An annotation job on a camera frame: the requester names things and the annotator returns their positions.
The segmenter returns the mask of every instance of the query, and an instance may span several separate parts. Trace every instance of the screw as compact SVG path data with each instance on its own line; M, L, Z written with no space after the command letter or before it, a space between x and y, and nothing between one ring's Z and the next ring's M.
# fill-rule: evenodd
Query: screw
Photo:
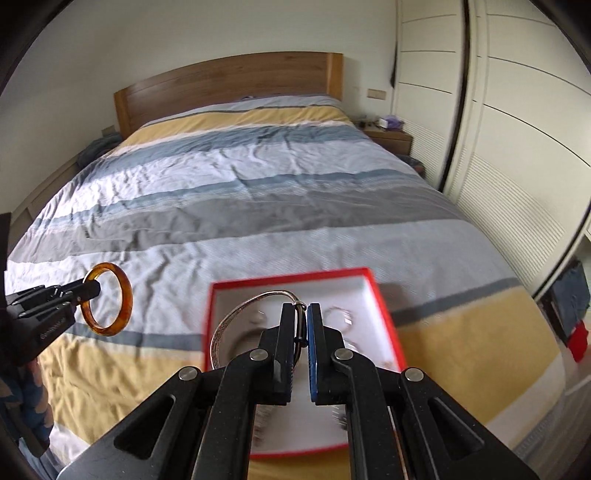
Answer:
M353 358L353 350L339 348L335 350L335 357L337 360L351 360Z
M181 380L192 380L193 378L195 378L197 376L197 369L195 367L184 367L180 370L180 372L178 372L178 377Z
M262 360L264 360L265 358L267 358L269 356L269 354L267 353L266 350L263 350L262 348L256 348L251 352L251 360L254 360L255 362L260 362Z
M411 382L420 382L423 378L425 378L423 371L414 367L407 369L404 372L404 376Z

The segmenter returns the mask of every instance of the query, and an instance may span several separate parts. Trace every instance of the bed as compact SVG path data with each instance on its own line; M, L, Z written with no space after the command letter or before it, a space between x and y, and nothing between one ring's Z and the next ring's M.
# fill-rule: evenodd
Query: bed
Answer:
M115 94L126 140L59 191L8 262L8 292L101 261L134 286L122 333L98 337L77 316L40 358L64 463L179 368L204 367L211 282L353 267L372 269L409 365L526 461L550 454L565 385L550 328L487 238L356 129L342 95L343 56L324 52L212 60ZM101 282L95 317L114 317ZM348 469L338 450L249 474Z

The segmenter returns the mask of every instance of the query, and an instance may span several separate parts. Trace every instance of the white sliding door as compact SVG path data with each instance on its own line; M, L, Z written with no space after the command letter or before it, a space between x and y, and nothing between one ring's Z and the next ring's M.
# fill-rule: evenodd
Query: white sliding door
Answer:
M466 109L444 192L539 296L591 200L591 75L528 0L470 0L470 23Z
M393 113L413 139L427 181L439 187L462 77L462 0L399 0Z

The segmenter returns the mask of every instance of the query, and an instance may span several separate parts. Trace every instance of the red object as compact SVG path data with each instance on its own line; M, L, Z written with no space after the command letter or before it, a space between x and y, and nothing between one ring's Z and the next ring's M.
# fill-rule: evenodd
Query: red object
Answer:
M376 302L379 307L379 312L382 317L382 321L384 322L386 331L388 332L388 337L390 340L390 344L392 346L392 350L394 351L394 355L396 356L396 360L398 363L398 367L400 371L403 371L407 368L407 363L404 358L404 352L402 350L402 346L400 344L400 340L398 339L398 335L396 333L396 328L394 328L394 323L392 322L392 318L390 313L386 307L386 303L382 298L382 294L379 291L378 285L374 279L374 275L372 271L368 267L360 267L360 268L344 268L341 270L328 270L328 271L319 271L319 272L309 272L309 273L302 273L302 274L294 274L294 275L282 275L277 277L262 277L262 278L247 278L246 280L230 280L230 281L221 281L221 282L214 282L211 284L209 288L209 304L206 313L206 325L205 325L205 335L203 335L203 353L205 355L205 370L211 370L211 359L209 357L209 344L212 341L213 331L215 328L213 327L213 305L215 301L216 292L219 290L226 290L230 288L244 288L244 287L262 287L262 286L273 286L276 284L282 283L297 283L297 282L306 282L306 281L313 281L313 280L327 280L330 278L342 278L342 277L355 277L355 276L363 276L367 280L372 290L372 293L376 299ZM261 458L280 458L280 457L289 457L289 456L298 456L298 455L309 455L311 453L320 453L320 452L329 452L331 450L338 450L344 449L349 446L348 443L344 443L342 445L334 445L329 446L326 448L317 448L317 449L310 449L310 450L300 450L297 453L290 452L290 453L251 453L252 459L261 459Z
M573 354L574 361L579 363L587 351L587 336L589 332L585 328L585 324L583 322L579 322L577 326L574 328L573 334L569 338L569 342L567 343L567 347L569 347L570 352Z

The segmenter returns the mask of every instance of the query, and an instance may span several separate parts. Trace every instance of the white wall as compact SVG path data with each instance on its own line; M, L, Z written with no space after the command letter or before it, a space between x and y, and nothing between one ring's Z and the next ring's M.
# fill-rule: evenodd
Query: white wall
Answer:
M0 212L116 125L115 91L198 61L341 52L346 112L389 113L395 34L395 0L74 0L0 96ZM366 98L368 88L387 99Z

